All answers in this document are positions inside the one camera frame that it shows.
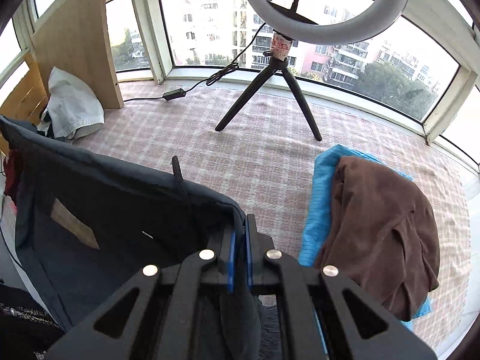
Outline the white denim garment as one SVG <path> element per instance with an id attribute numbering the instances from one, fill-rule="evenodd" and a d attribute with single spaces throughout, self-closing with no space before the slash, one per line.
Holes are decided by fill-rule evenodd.
<path id="1" fill-rule="evenodd" d="M 103 107 L 83 80 L 53 67 L 48 89 L 49 102 L 37 125 L 37 132 L 44 137 L 75 141 L 104 126 Z"/>

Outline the pine plank board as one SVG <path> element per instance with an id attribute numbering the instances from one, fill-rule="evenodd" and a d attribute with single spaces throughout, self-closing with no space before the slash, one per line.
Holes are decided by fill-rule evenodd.
<path id="1" fill-rule="evenodd" d="M 38 125 L 49 99 L 38 64 L 30 57 L 26 63 L 29 70 L 1 105 L 1 115 Z"/>

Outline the pink plaid table cloth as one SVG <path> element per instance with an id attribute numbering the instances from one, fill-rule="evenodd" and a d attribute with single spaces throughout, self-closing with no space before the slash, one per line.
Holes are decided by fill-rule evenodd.
<path id="1" fill-rule="evenodd" d="M 184 100 L 160 102 L 161 89 L 151 83 L 123 83 L 120 89 L 124 107 L 107 111 L 104 126 L 81 138 L 80 147 L 161 171 L 177 157 L 185 179 L 233 198 L 277 248 L 293 256 L 300 251 L 318 154 L 342 145 L 410 176 L 432 205 L 441 250 L 432 311 L 415 322 L 414 331 L 441 359 L 448 356 L 465 327 L 471 271 L 465 188 L 474 179 L 451 155 L 387 122 L 312 104 L 322 135 L 317 141 L 288 97 L 258 94 L 217 132 L 235 90 L 199 88 Z"/>

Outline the dark red garment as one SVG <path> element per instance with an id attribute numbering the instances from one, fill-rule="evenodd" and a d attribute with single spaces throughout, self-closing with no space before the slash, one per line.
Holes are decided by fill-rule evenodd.
<path id="1" fill-rule="evenodd" d="M 3 161 L 3 169 L 6 176 L 4 194 L 16 203 L 17 191 L 20 185 L 21 172 L 23 169 L 23 160 L 18 150 L 10 150 Z"/>

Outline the large light wood board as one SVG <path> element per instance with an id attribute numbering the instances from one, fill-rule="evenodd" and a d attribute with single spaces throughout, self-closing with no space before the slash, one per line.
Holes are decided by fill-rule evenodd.
<path id="1" fill-rule="evenodd" d="M 106 0 L 55 0 L 36 22 L 34 54 L 44 87 L 53 68 L 83 80 L 105 109 L 124 106 L 107 30 Z"/>

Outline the black tweed-trim sweater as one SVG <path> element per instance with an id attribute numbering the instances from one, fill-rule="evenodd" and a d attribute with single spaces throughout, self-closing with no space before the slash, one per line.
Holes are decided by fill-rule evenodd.
<path id="1" fill-rule="evenodd" d="M 1 283 L 1 359 L 44 359 L 64 330 L 31 297 Z"/>

